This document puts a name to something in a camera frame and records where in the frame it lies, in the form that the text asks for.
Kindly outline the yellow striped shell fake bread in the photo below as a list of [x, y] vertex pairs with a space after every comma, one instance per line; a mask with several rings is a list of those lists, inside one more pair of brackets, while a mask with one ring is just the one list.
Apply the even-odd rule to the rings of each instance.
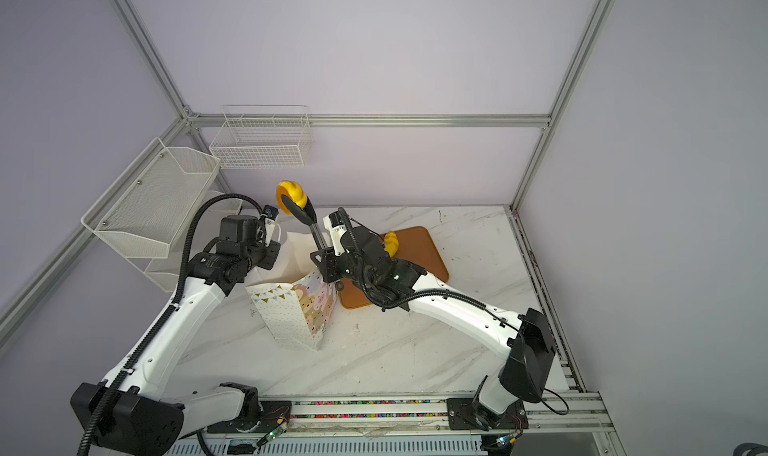
[[308, 203], [308, 197], [303, 188], [293, 181], [280, 182], [276, 188], [276, 198], [280, 209], [286, 214], [292, 213], [289, 204], [304, 210]]

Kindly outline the yellow oblong fake bread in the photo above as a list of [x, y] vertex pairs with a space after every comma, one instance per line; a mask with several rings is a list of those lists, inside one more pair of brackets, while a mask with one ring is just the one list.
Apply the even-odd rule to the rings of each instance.
[[384, 249], [386, 253], [391, 257], [394, 258], [399, 250], [400, 243], [398, 236], [395, 232], [388, 232], [384, 236]]

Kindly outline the cartoon animal paper gift bag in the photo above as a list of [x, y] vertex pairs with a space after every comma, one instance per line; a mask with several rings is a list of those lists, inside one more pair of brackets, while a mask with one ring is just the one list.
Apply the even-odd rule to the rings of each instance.
[[337, 301], [310, 258], [309, 234], [288, 232], [271, 270], [254, 268], [245, 289], [273, 338], [283, 347], [317, 351]]

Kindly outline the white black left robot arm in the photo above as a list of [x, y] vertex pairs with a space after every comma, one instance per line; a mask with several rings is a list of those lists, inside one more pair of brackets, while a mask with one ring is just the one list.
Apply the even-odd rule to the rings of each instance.
[[81, 384], [71, 407], [83, 427], [78, 454], [98, 446], [130, 455], [163, 455], [174, 443], [219, 423], [248, 432], [262, 419], [253, 386], [225, 382], [178, 399], [164, 396], [195, 334], [254, 268], [270, 269], [280, 245], [276, 224], [261, 216], [222, 219], [203, 251], [182, 259], [181, 280], [140, 341], [97, 384]]

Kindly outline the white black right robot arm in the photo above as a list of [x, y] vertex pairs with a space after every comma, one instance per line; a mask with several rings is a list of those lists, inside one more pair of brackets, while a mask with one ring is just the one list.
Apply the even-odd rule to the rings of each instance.
[[325, 282], [346, 279], [381, 311], [430, 316], [503, 358], [497, 373], [485, 377], [475, 392], [472, 426], [491, 430], [514, 404], [542, 402], [556, 344], [541, 312], [530, 308], [519, 314], [459, 292], [424, 267], [392, 256], [389, 241], [354, 224], [345, 209], [319, 219], [300, 188], [279, 187], [277, 201], [282, 211], [310, 229], [317, 246], [311, 259]]

